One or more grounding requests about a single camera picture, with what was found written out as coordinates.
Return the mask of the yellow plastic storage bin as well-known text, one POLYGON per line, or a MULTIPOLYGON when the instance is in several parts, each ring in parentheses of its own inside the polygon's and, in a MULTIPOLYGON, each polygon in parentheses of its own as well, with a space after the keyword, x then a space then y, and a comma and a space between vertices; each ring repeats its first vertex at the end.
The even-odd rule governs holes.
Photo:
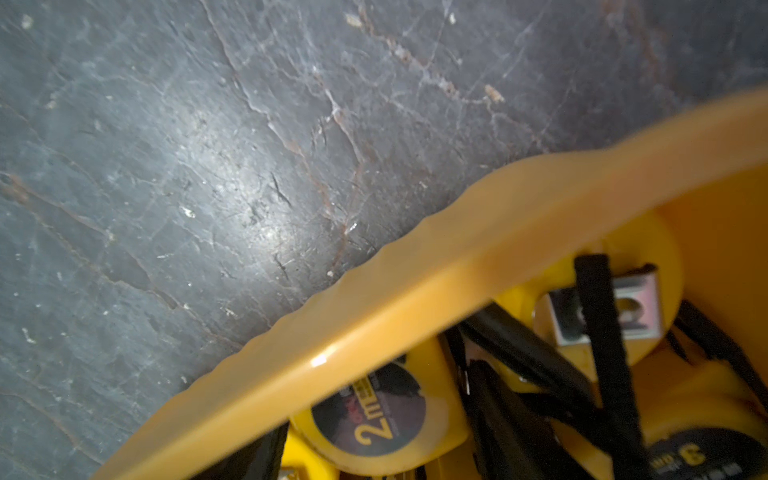
POLYGON ((767 370, 767 92, 487 175, 169 400, 97 472, 187 479, 509 287, 658 210, 686 292, 767 370))

